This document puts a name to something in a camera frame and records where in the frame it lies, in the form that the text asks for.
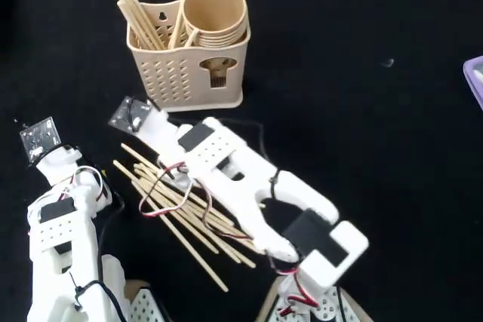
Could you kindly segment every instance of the purple container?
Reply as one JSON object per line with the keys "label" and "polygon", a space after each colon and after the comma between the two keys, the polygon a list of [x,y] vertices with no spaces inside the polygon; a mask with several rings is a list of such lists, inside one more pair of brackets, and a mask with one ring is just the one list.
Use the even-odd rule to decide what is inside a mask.
{"label": "purple container", "polygon": [[463,65],[468,85],[483,110],[483,57],[467,60]]}

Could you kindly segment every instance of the robotic arm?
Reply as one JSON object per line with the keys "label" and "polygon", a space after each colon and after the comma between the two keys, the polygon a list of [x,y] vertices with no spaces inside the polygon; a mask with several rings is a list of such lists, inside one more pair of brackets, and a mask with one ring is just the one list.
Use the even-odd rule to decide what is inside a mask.
{"label": "robotic arm", "polygon": [[[28,207],[33,273],[27,321],[120,320],[119,313],[126,316],[129,310],[124,297],[124,271],[113,256],[102,256],[98,264],[92,223],[97,212],[112,203],[111,191],[98,170],[79,164],[82,154],[78,149],[60,143],[51,118],[21,136],[30,161],[51,185],[51,190]],[[120,311],[113,308],[113,301],[100,284],[83,290],[99,279],[112,291]]]}
{"label": "robotic arm", "polygon": [[[156,151],[158,162],[184,162],[187,174],[173,170],[173,179],[163,180],[182,190],[190,180],[205,187],[260,250],[286,262],[299,261],[299,251],[303,252],[297,280],[289,275],[278,289],[282,298],[300,293],[303,285],[314,300],[320,299],[368,248],[368,239],[352,223],[337,224],[339,213],[327,198],[292,173],[278,170],[215,118],[177,127],[167,112],[127,98],[109,123]],[[235,181],[237,174],[242,177]],[[288,231],[292,241],[263,218],[258,203],[271,196],[305,210]],[[317,313],[313,307],[291,300],[296,313]]]}

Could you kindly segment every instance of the black fabric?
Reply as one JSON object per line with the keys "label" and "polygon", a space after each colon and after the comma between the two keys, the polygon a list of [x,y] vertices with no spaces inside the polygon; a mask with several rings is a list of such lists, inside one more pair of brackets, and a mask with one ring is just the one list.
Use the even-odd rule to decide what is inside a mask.
{"label": "black fabric", "polygon": [[[272,161],[368,236],[341,285],[373,319],[478,320],[483,112],[462,65],[483,54],[483,0],[247,2],[243,103],[179,117],[265,124]],[[254,320],[275,277],[265,258],[246,252],[252,270],[193,241],[229,286],[222,293],[162,223],[139,216],[139,197],[112,166],[134,162],[121,141],[147,152],[107,126],[125,95],[145,95],[115,3],[2,0],[0,319],[28,311],[26,206],[48,188],[26,168],[18,133],[52,115],[62,140],[80,145],[125,196],[106,249],[126,277],[149,281],[177,322]],[[230,127],[257,149],[256,129]],[[283,230],[297,212],[274,203],[264,213]]]}

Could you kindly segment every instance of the stack of paper cups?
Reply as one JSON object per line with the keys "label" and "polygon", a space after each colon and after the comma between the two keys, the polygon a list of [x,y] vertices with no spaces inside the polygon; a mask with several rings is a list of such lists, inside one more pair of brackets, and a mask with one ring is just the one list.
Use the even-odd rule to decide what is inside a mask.
{"label": "stack of paper cups", "polygon": [[181,5],[186,31],[198,35],[195,45],[222,48],[238,43],[248,26],[245,0],[183,0]]}

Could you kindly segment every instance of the pile of chopsticks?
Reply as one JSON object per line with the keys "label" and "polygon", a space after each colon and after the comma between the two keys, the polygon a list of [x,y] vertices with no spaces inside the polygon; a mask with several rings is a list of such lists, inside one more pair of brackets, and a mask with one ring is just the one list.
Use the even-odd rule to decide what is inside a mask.
{"label": "pile of chopsticks", "polygon": [[[175,49],[181,46],[180,35],[183,33],[184,29],[181,5],[178,9],[176,22],[174,23],[174,29],[171,36],[169,36],[169,34],[163,34],[163,38],[168,39],[168,45],[163,42],[162,37],[158,34],[158,30],[153,25],[151,18],[146,13],[141,3],[139,3],[139,0],[118,0],[118,8],[122,12],[122,15],[124,15],[132,32],[136,35],[141,49],[165,51],[167,49]],[[191,36],[184,44],[184,47],[190,47],[196,36],[197,32],[192,32]]]}
{"label": "pile of chopsticks", "polygon": [[[139,162],[133,165],[133,172],[129,171],[117,160],[114,160],[113,164],[131,180],[131,184],[139,192],[140,198],[145,198],[147,193],[152,190],[149,197],[146,199],[146,204],[148,204],[153,210],[160,210],[166,207],[174,207],[182,202],[183,196],[181,192],[167,187],[162,181],[156,181],[158,179],[157,175],[160,172],[160,169],[157,166],[124,143],[121,144],[121,147]],[[202,218],[206,207],[206,201],[191,193],[189,195],[189,200],[180,209],[169,214],[159,215],[158,217],[218,284],[221,290],[227,292],[228,287],[224,284],[221,278],[216,274],[212,267],[206,263],[191,243],[187,241],[180,230],[171,222],[171,218],[178,222],[179,225],[184,227],[187,232],[191,233],[195,238],[201,241],[211,252],[219,254],[221,250],[234,262],[238,264],[244,263],[250,268],[255,268],[255,263],[249,260],[248,257],[235,249],[232,245],[226,243],[218,235],[214,234],[210,228],[205,226],[202,222]],[[222,232],[239,236],[245,235],[234,226],[233,221],[214,208],[212,208],[211,213],[208,214],[206,222],[211,228],[216,228]],[[261,253],[255,249],[253,243],[247,239],[233,240],[238,242],[242,247],[248,248],[255,253]]]}

